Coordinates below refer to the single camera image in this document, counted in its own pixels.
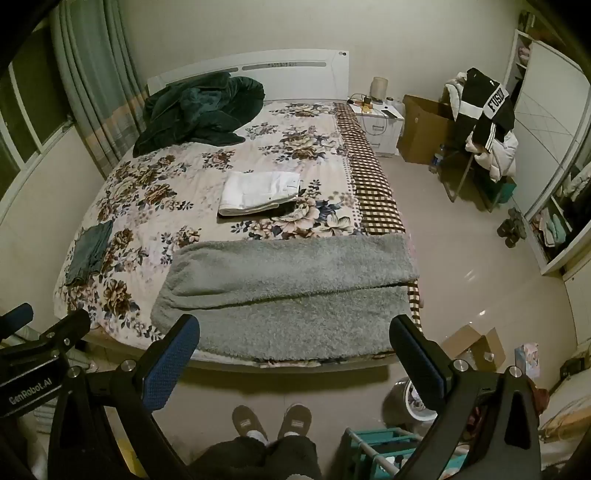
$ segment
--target mattress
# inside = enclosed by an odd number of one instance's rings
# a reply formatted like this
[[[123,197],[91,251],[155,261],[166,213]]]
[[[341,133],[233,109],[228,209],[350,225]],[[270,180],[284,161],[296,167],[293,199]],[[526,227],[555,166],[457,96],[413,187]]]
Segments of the mattress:
[[[84,308],[92,328],[147,349],[163,336],[150,312],[176,249],[199,241],[405,232],[388,181],[346,103],[271,102],[236,133],[246,141],[222,148],[185,143],[138,158],[131,151],[124,156],[70,244],[54,291],[58,318]],[[295,210],[219,218],[221,192],[232,170],[300,173]],[[101,272],[83,286],[65,286],[76,239],[107,220],[113,220],[113,230]],[[407,288],[413,321],[420,327],[416,281]],[[388,355],[392,352],[374,357]],[[227,358],[199,350],[193,359],[259,367],[319,364]],[[331,361],[361,360],[367,358]]]

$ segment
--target metal screw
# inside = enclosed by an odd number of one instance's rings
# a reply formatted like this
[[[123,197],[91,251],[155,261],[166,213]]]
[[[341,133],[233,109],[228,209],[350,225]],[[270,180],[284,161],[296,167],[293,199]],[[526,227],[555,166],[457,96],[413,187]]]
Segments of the metal screw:
[[[509,373],[513,375],[515,378],[519,378],[522,375],[520,368],[516,367],[515,365],[511,365],[509,367]]]
[[[469,367],[468,362],[466,362],[465,360],[462,360],[461,358],[458,358],[457,360],[454,360],[454,362],[453,362],[453,368],[455,368],[459,372],[465,372],[466,370],[468,370],[468,367]]]
[[[82,372],[82,369],[79,366],[75,365],[73,367],[70,367],[68,369],[68,377],[76,378],[78,375],[80,375],[80,372]]]
[[[121,370],[131,372],[135,368],[135,360],[126,360],[121,363]]]

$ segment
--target gray-green curtain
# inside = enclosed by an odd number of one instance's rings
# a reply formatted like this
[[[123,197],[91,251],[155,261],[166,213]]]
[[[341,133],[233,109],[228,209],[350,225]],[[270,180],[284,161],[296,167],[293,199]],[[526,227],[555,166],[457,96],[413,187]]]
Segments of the gray-green curtain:
[[[63,0],[51,13],[57,64],[72,112],[107,175],[145,128],[118,0]]]

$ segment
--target person's leg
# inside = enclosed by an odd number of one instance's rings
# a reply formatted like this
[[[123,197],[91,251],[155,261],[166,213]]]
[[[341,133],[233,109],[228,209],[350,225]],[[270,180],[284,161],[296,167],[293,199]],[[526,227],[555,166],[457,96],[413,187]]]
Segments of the person's leg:
[[[308,437],[312,415],[303,405],[292,405],[285,412],[277,442],[271,445],[265,459],[265,472],[275,480],[290,475],[306,475],[320,480],[316,445]]]
[[[263,465],[268,440],[256,415],[240,405],[234,409],[232,420],[240,436],[212,445],[191,463],[189,470],[195,478],[242,478],[241,469]]]

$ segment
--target white headboard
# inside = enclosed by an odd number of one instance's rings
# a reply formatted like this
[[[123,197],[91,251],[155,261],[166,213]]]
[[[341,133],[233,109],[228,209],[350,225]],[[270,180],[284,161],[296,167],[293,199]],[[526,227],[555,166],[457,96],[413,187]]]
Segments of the white headboard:
[[[148,91],[153,95],[169,83],[219,71],[261,82],[265,100],[345,100],[349,94],[346,50],[266,50],[204,60],[148,79]]]

